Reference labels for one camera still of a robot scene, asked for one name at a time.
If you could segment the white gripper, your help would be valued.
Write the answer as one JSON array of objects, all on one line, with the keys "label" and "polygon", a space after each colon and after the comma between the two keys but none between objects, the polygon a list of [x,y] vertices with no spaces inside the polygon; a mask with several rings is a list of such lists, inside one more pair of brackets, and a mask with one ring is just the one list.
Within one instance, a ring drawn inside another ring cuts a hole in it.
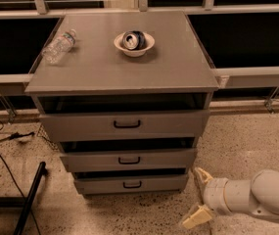
[{"label": "white gripper", "polygon": [[200,167],[195,168],[202,184],[206,185],[204,191],[204,203],[207,205],[197,206],[197,209],[188,214],[182,221],[182,226],[192,229],[213,219],[215,213],[229,213],[224,199],[224,190],[227,178],[213,178],[207,171]]}]

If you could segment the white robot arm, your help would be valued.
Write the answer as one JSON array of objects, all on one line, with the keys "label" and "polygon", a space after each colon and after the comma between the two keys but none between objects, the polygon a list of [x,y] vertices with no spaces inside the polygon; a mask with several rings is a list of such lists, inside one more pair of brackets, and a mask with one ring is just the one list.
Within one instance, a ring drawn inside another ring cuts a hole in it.
[{"label": "white robot arm", "polygon": [[181,220],[181,226],[192,229],[218,215],[244,213],[253,218],[279,223],[279,172],[263,169],[251,179],[231,180],[212,177],[195,168],[202,205],[195,205]]}]

